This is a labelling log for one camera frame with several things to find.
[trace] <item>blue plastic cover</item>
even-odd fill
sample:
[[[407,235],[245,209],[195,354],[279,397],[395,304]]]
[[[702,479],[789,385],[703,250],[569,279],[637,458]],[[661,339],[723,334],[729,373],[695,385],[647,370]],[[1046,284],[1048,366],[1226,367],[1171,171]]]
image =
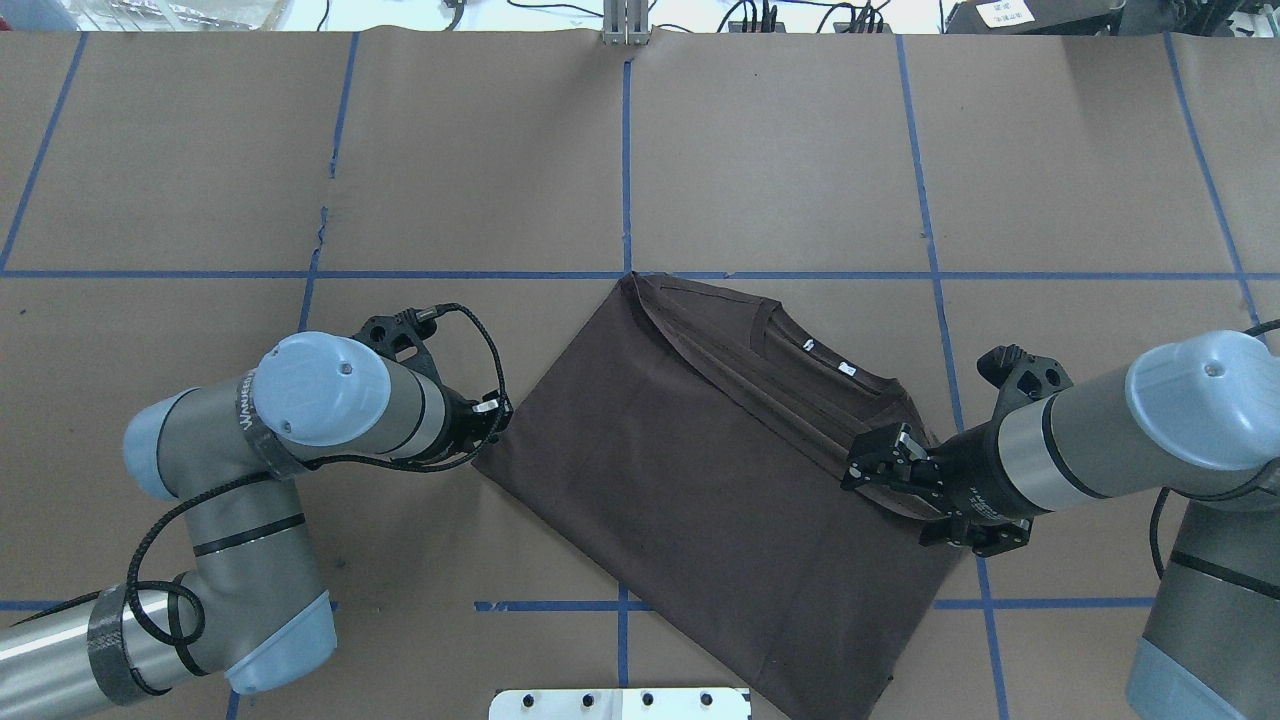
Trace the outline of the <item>blue plastic cover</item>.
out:
[[[1244,333],[1148,350],[1129,366],[1125,395],[1147,436],[1193,465],[1248,470],[1280,456],[1280,359]]]
[[[169,400],[161,400],[138,413],[124,429],[124,469],[138,482],[142,492],[159,500],[178,500],[160,478],[160,430],[173,406],[187,395],[189,388]]]
[[[329,591],[227,670],[239,694],[274,691],[324,665],[338,647]]]
[[[392,397],[376,352],[347,338],[305,332],[280,341],[253,375],[253,406],[282,438],[332,447],[369,432]]]
[[[1125,694],[1142,720],[1248,720],[1147,638],[1138,639]]]

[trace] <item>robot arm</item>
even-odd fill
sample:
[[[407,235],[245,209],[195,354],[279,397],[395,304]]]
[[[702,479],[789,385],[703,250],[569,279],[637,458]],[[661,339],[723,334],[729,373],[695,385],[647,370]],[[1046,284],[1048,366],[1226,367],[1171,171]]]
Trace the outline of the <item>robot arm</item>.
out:
[[[0,717],[78,717],[214,671],[252,694],[321,665],[337,635],[294,478],[338,460],[456,466],[511,415],[500,365],[483,401],[440,382],[424,341],[451,311],[476,323],[497,364],[470,310],[442,305],[371,318],[353,338],[291,336],[244,377],[140,413],[125,465],[146,492],[180,502],[124,584],[0,633]],[[137,582],[150,541],[178,515],[196,569],[178,587]]]
[[[925,450],[906,425],[855,438],[842,486],[916,495],[922,544],[1023,547],[1032,519],[1167,487],[1190,503],[1129,680],[1147,720],[1271,717],[1280,707],[1280,360],[1236,332],[1156,347],[1073,386],[1055,360],[978,363],[993,418]]]

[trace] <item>white bracket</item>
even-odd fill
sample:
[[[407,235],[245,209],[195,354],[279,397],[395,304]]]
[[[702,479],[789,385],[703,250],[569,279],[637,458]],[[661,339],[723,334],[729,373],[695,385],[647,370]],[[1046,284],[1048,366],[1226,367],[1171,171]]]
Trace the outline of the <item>white bracket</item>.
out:
[[[750,720],[751,693],[737,688],[503,691],[489,720]]]
[[[649,0],[604,0],[605,45],[649,44]]]

